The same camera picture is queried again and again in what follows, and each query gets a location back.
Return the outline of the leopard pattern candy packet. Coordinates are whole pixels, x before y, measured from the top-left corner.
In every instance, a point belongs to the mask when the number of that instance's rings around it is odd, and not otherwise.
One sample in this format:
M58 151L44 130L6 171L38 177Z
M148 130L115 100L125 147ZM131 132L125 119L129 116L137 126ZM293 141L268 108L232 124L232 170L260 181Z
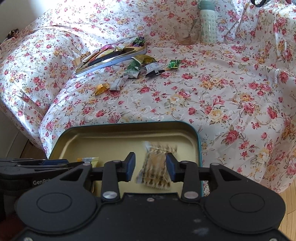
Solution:
M135 182L155 189L169 190L171 178L167 171L166 157L168 153L176 154L177 146L144 142L144 147L147 152Z

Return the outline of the grey hawthorn strip packet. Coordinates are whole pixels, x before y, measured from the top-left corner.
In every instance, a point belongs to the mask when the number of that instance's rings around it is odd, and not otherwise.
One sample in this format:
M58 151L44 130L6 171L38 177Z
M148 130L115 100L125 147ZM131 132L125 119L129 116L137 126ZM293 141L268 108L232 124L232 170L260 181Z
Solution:
M123 76L114 80L114 82L110 85L110 91L119 91L126 80L128 80L128 76Z

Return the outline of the green Suibianguo packet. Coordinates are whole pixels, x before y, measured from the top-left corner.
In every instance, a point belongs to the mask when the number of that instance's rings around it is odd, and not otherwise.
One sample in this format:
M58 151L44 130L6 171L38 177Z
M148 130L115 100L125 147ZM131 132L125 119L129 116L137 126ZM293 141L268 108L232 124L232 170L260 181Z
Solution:
M123 76L128 78L138 78L141 68L141 64L133 59L125 69Z

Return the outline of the white black text packet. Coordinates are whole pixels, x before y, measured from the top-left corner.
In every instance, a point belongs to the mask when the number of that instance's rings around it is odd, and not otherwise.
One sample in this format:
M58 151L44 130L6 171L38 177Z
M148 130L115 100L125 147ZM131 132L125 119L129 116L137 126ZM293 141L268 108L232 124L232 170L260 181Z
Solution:
M165 72L165 70L162 69L157 62L147 64L145 69L147 71L145 77L154 77Z

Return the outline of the green foil candy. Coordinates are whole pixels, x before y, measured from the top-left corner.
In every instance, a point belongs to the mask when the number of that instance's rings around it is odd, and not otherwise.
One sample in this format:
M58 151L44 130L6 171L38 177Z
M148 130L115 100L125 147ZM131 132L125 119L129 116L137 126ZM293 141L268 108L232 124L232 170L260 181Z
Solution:
M181 61L180 60L171 60L167 66L168 69L178 69Z

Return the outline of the yellow olive snack packet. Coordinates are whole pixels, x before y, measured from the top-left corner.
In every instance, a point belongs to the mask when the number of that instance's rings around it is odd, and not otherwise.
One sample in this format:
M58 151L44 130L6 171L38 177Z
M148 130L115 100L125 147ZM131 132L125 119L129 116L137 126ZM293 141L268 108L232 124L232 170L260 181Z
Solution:
M144 54L136 55L136 56L133 57L133 59L135 61L137 61L138 63L140 63L141 65L147 65L147 64L157 62L154 57L151 57L149 55L144 55Z

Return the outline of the snack-filled tin lid tray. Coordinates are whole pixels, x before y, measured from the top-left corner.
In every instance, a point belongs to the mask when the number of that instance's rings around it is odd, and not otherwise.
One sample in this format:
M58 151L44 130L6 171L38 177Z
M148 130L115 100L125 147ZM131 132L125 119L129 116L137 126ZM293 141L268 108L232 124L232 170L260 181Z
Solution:
M132 57L145 54L147 44L144 37L136 36L107 44L93 53L87 52L74 60L77 77L92 73L95 70L121 63Z

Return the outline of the floral sofa cover cloth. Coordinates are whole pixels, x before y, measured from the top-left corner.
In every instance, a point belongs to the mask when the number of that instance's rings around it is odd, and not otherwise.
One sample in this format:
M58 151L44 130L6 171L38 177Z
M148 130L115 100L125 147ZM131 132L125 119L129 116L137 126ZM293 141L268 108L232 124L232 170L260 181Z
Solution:
M183 46L175 25L190 26L197 1L59 1L1 44L1 110L50 155L68 128L132 121L184 121L201 140L202 162L219 162L276 191L295 180L295 5L245 4L236 38L224 42L226 5L215 1L217 43ZM75 75L74 59L144 36L166 68L95 95L128 62Z

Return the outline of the metal spoon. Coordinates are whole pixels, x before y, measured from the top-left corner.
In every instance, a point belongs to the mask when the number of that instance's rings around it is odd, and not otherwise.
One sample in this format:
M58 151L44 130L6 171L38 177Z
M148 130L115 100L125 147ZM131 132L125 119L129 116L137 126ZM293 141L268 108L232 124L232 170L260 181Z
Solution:
M193 28L195 27L197 21L198 21L198 19L194 19L193 20L192 25L191 25L191 28L190 28L190 30L188 32L188 35L187 35L186 39L189 39L189 37L191 37L191 32L192 32Z

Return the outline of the clear glass cup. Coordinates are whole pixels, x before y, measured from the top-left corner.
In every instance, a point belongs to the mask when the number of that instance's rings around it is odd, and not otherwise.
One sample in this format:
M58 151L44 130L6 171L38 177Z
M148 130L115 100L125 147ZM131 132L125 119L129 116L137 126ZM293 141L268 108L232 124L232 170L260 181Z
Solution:
M191 32L191 37L189 39L186 39L188 32L191 27L188 27L186 25L177 25L174 27L174 33L175 33L175 39L176 41L181 45L194 45L199 40L199 27L195 25Z

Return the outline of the mint green thermos bottle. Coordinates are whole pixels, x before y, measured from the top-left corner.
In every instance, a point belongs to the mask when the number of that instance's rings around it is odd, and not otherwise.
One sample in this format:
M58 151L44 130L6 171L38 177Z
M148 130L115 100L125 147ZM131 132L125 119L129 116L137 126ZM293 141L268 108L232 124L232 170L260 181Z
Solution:
M201 42L215 44L217 42L215 5L211 1L200 1L198 7L200 10Z

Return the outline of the thin metal stick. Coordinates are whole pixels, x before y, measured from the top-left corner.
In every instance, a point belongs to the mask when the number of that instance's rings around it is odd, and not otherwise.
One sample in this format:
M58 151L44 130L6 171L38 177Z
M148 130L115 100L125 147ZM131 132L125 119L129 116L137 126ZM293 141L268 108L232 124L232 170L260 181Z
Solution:
M236 38L236 31L242 21L243 14L245 12L245 4L233 2L226 5L226 9L223 12L224 19L226 20L226 27L224 31L224 42L230 43Z

